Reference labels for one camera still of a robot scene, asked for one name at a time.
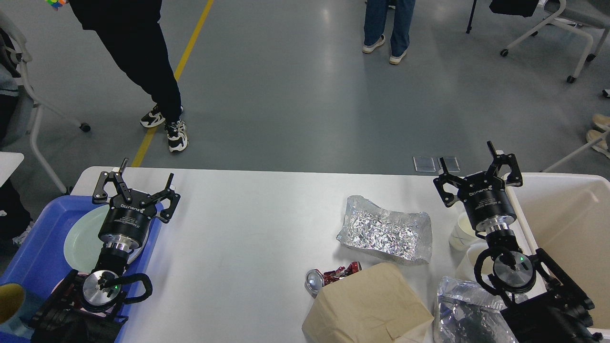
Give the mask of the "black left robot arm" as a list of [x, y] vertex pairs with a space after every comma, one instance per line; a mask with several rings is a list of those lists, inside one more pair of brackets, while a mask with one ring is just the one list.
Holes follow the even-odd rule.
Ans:
[[101, 172], [94, 187], [92, 202], [109, 206], [96, 264], [86, 274], [72, 269], [59, 282], [29, 321], [32, 343], [113, 343], [129, 319], [122, 307], [152, 295], [149, 276], [129, 268], [146, 249], [153, 219], [168, 223], [181, 196], [172, 188], [173, 173], [157, 193], [129, 188], [126, 163]]

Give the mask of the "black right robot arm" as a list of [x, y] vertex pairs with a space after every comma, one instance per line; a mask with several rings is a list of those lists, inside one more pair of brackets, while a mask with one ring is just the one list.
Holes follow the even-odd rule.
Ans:
[[520, 343], [598, 343], [592, 333], [595, 308], [585, 291], [542, 248], [525, 255], [510, 225], [517, 219], [506, 187], [523, 185], [514, 154], [495, 150], [485, 171], [460, 178], [451, 174], [444, 158], [442, 171], [433, 180], [442, 202], [450, 208], [462, 202], [476, 236], [488, 247], [474, 264], [474, 276], [488, 293], [499, 296], [501, 311]]

